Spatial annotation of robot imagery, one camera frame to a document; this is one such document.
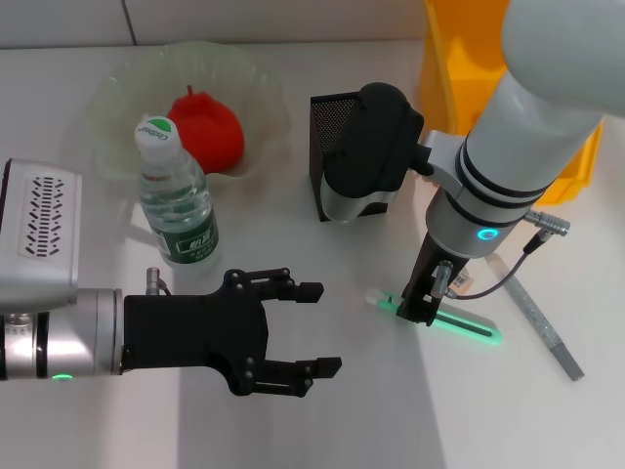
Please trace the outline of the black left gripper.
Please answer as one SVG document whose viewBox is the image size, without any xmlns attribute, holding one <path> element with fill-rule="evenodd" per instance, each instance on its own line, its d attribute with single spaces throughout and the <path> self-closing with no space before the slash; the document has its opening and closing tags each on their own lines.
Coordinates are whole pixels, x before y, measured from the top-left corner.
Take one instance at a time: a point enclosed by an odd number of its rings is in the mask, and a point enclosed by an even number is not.
<svg viewBox="0 0 625 469">
<path fill-rule="evenodd" d="M 333 378 L 342 359 L 264 360 L 269 330 L 261 301 L 317 303 L 323 292 L 322 283 L 297 283 L 279 268 L 229 270 L 209 294 L 128 295 L 121 370 L 208 367 L 236 396 L 304 397 L 315 380 Z"/>
</svg>

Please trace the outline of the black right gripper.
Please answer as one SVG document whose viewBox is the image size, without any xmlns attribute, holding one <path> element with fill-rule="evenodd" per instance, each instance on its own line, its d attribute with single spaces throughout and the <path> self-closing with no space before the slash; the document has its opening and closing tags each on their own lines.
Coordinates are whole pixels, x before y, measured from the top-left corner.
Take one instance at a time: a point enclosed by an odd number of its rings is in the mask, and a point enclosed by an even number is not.
<svg viewBox="0 0 625 469">
<path fill-rule="evenodd" d="M 424 323 L 430 326 L 435 320 L 435 302 L 440 302 L 432 293 L 436 279 L 436 270 L 442 261 L 451 264 L 451 274 L 447 281 L 450 284 L 469 262 L 468 258 L 460 257 L 440 247 L 426 232 L 419 250 L 408 284 L 403 290 L 404 298 L 397 309 L 397 315 L 414 323 Z"/>
</svg>

